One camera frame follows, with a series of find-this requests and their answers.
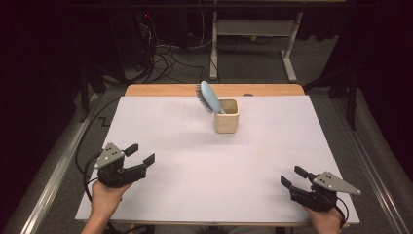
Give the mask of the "white table cover sheet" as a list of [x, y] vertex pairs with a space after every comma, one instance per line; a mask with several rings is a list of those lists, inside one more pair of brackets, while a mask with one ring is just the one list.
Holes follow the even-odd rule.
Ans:
[[195, 97], [122, 97], [107, 134], [120, 148], [149, 155], [146, 178], [124, 195], [112, 219], [152, 224], [307, 224], [282, 186], [307, 189], [293, 169], [340, 173], [307, 96], [239, 97], [238, 129], [219, 134]]

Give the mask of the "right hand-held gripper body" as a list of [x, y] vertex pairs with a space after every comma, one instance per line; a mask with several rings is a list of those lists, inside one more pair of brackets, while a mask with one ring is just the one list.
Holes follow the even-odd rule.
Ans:
[[338, 192], [361, 194], [359, 189], [328, 171], [316, 175], [309, 173], [307, 180], [311, 183], [311, 190], [306, 191], [292, 185], [292, 189], [288, 190], [290, 199], [316, 212], [328, 212], [335, 208]]

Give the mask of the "black metal stand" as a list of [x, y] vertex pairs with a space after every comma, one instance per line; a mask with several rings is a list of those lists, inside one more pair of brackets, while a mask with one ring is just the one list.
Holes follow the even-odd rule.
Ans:
[[93, 90], [96, 94], [103, 94], [106, 92], [108, 85], [127, 85], [129, 83], [125, 76], [119, 76], [100, 64], [91, 61], [82, 62], [79, 66], [78, 73], [81, 106], [83, 110], [80, 119], [81, 123], [85, 123], [86, 119], [92, 113], [90, 90]]
[[330, 98], [346, 96], [346, 119], [353, 131], [357, 129], [355, 119], [357, 107], [357, 73], [358, 68], [356, 65], [347, 64], [303, 86], [304, 92], [308, 92], [315, 87], [329, 86], [328, 95]]

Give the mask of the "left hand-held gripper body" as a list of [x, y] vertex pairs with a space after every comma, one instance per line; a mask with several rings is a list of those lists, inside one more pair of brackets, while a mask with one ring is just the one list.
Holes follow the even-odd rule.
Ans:
[[146, 178], [148, 167], [143, 163], [130, 168], [124, 167], [126, 158], [124, 150], [109, 142], [100, 151], [94, 163], [98, 180], [107, 187], [119, 188]]

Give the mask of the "dark computer tower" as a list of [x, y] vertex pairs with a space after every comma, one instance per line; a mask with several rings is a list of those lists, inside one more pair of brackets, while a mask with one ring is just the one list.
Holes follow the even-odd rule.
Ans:
[[147, 67], [151, 56], [151, 30], [140, 12], [110, 15], [117, 46], [125, 67]]

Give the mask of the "person's right hand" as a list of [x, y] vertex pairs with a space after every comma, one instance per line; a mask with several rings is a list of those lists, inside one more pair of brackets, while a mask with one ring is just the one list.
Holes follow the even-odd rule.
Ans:
[[328, 212], [316, 212], [307, 207], [303, 209], [309, 214], [317, 234], [340, 234], [341, 215], [336, 209]]

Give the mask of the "beige square cup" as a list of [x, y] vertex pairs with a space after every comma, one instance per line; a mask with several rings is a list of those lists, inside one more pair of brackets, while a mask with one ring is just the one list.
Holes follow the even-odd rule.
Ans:
[[240, 109], [238, 102], [233, 98], [225, 98], [220, 101], [224, 114], [214, 114], [214, 128], [219, 134], [233, 134], [239, 125]]

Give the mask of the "white metal desk frame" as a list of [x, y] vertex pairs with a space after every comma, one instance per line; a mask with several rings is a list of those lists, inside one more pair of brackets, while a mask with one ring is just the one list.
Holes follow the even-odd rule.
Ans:
[[291, 20], [265, 19], [219, 19], [214, 13], [212, 18], [211, 54], [209, 62], [209, 78], [218, 78], [217, 39], [219, 36], [264, 36], [287, 37], [289, 39], [285, 50], [280, 51], [284, 70], [290, 83], [296, 83], [297, 77], [293, 69], [290, 54], [301, 24], [303, 13], [295, 15]]

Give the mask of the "light blue hairbrush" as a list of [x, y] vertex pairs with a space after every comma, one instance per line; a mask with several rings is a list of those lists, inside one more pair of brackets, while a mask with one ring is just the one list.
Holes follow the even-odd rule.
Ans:
[[225, 113], [215, 91], [207, 81], [202, 81], [196, 86], [196, 96], [200, 104], [208, 113]]

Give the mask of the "aluminium floor rail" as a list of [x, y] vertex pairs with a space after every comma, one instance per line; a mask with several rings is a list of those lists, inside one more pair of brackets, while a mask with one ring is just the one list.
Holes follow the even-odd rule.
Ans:
[[346, 119], [343, 101], [334, 99], [332, 103], [357, 149], [362, 172], [392, 232], [413, 234], [413, 183], [390, 150], [366, 104], [363, 100], [358, 102], [357, 127], [353, 130]]
[[81, 107], [80, 97], [74, 98], [77, 109], [72, 119], [26, 193], [31, 212], [18, 234], [47, 234], [54, 233], [55, 229], [65, 233], [65, 228], [78, 229], [79, 223], [74, 216], [83, 193], [70, 185], [66, 178], [76, 175], [73, 166], [76, 149], [100, 101], [101, 95], [92, 94], [87, 99], [90, 109], [86, 112]]

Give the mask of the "person's left hand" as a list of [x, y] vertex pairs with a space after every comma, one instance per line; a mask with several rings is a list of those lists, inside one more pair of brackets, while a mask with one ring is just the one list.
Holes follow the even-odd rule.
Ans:
[[110, 188], [100, 181], [93, 184], [91, 216], [108, 219], [115, 213], [124, 193], [131, 187], [130, 184], [119, 188]]

